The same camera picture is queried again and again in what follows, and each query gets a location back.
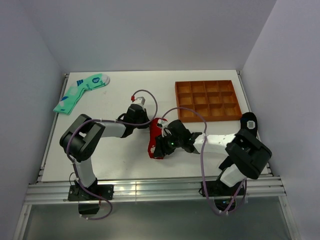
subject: logo on green sock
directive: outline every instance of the logo on green sock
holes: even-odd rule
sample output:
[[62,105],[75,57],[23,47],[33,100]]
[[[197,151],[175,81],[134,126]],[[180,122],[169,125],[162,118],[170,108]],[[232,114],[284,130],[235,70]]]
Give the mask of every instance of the logo on green sock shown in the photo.
[[92,79],[92,82],[94,84],[97,84],[99,82],[100,78],[99,77],[95,77],[94,79]]

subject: metal frame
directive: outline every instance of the metal frame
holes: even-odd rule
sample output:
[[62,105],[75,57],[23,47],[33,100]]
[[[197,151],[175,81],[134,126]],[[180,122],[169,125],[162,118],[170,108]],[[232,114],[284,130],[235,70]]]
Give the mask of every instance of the metal frame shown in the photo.
[[[238,72],[239,81],[244,93],[246,103],[251,111],[246,92]],[[69,74],[65,75],[61,97],[65,91]],[[36,184],[29,185],[20,218],[15,230],[14,240],[23,239],[32,205],[48,204],[78,204],[78,202],[68,202],[69,182],[41,182],[42,174],[46,164],[48,149],[52,140],[52,135],[56,126],[58,114],[56,113],[51,127],[45,153],[42,160],[41,169]],[[274,197],[280,199],[283,214],[288,225],[292,239],[300,240],[297,227],[294,223],[289,205],[287,203],[286,192],[279,176],[273,176],[269,164],[267,164],[268,174],[262,174],[258,180],[247,181],[247,196],[253,197]],[[207,177],[207,180],[215,180],[215,177]],[[201,177],[167,178],[167,179],[134,179],[134,180],[104,180],[99,184],[113,184],[114,194],[111,202],[149,202],[149,201],[181,201],[204,199],[198,190],[201,188]],[[96,203],[98,201],[84,201],[83,203]]]

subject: red cloth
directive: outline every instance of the red cloth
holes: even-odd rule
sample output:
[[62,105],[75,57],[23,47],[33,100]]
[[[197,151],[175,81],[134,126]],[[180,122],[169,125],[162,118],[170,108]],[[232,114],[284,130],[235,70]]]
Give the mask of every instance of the red cloth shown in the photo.
[[153,119],[153,121],[150,123],[150,141],[148,146],[148,153],[149,157],[151,159],[164,159],[163,157],[154,157],[154,150],[156,147],[156,137],[161,135],[162,129],[157,126],[158,120],[161,119],[160,117],[157,117]]

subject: black sock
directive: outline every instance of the black sock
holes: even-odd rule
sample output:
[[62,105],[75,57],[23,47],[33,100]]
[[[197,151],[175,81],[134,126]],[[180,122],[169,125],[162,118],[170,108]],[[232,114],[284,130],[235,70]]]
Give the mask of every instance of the black sock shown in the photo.
[[[257,117],[253,112],[246,112],[240,119],[240,128],[248,130],[252,135],[257,137],[258,133],[258,121]],[[230,167],[233,163],[229,156],[220,164],[219,169],[224,170]]]

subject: white label on black sock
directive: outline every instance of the white label on black sock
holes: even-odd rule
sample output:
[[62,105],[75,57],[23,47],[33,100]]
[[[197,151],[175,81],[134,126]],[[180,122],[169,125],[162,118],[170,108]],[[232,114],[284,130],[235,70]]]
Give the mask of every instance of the white label on black sock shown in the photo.
[[247,121],[247,122],[246,122],[246,127],[247,127],[248,129],[254,129],[254,128],[256,127],[255,121],[252,121],[252,120]]

